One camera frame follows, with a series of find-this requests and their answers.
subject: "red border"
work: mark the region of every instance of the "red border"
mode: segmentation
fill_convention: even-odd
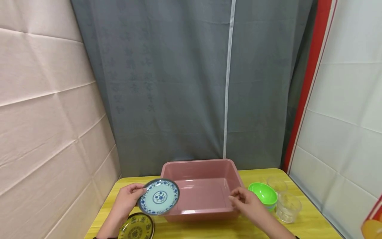
[[[319,67],[317,63],[318,63],[318,58],[320,56],[321,47],[323,46],[322,43],[324,41],[325,31],[326,31],[327,23],[329,20],[331,5],[332,5],[332,0],[318,0],[317,14],[316,14],[316,19],[315,19],[314,28],[313,28],[313,36],[312,36],[311,48],[309,51],[308,65],[306,67],[304,83],[301,89],[300,101],[298,102],[295,122],[293,124],[288,147],[285,153],[285,161],[283,165],[283,170],[286,173],[288,173],[289,164],[292,163],[291,156],[292,156],[293,146],[295,144],[298,128],[300,126],[300,123],[303,117],[305,104],[306,104],[306,101],[308,100],[309,91],[313,82],[314,72],[316,71],[316,67]]]

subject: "yellow table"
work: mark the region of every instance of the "yellow table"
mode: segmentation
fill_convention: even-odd
[[[307,238],[341,238],[341,236],[332,228],[321,213],[306,198],[301,190],[294,184],[288,175],[280,169],[254,169],[239,171],[241,179],[246,187],[252,182],[265,182],[270,176],[283,179],[288,185],[288,191],[296,195],[303,209],[300,212],[295,223],[285,224],[285,226],[301,239]],[[114,203],[115,197],[121,187],[138,182],[145,184],[159,176],[151,177],[129,177],[118,180],[112,188],[104,205],[95,218],[91,228],[85,236],[85,239],[92,239],[96,236],[102,223],[105,221],[110,209]],[[132,213],[139,212],[135,207]],[[253,226],[251,222],[243,216],[237,220],[231,221],[207,221],[193,223],[168,223],[161,216],[152,216],[155,223],[155,233],[153,239],[175,239],[175,238],[268,238],[262,231]]]

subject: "plastic basin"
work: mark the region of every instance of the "plastic basin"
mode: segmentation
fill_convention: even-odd
[[[236,187],[243,187],[235,164],[230,159],[168,162],[162,178],[175,181],[179,201],[164,214],[168,222],[233,219],[238,212],[228,199]]]

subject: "hand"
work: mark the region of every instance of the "hand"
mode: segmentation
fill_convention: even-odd
[[[146,192],[144,184],[134,183],[120,189],[115,198],[110,214],[121,220],[127,220],[130,212],[136,206],[138,199]]]
[[[98,231],[98,239],[118,237],[119,230],[126,222],[138,199],[146,192],[143,184],[130,184],[120,189],[113,207]]]
[[[296,239],[276,218],[274,218],[251,191],[238,187],[231,192],[232,206],[244,214],[255,226],[265,232],[270,239]]]
[[[231,192],[229,200],[233,207],[238,209],[254,224],[257,224],[265,214],[269,214],[256,194],[245,188],[235,188]]]

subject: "green bowl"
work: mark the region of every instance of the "green bowl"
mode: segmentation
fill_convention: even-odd
[[[256,194],[256,196],[269,211],[272,211],[275,208],[277,202],[277,193],[275,190],[273,190],[273,188],[267,184],[254,182],[249,185],[248,190]]]

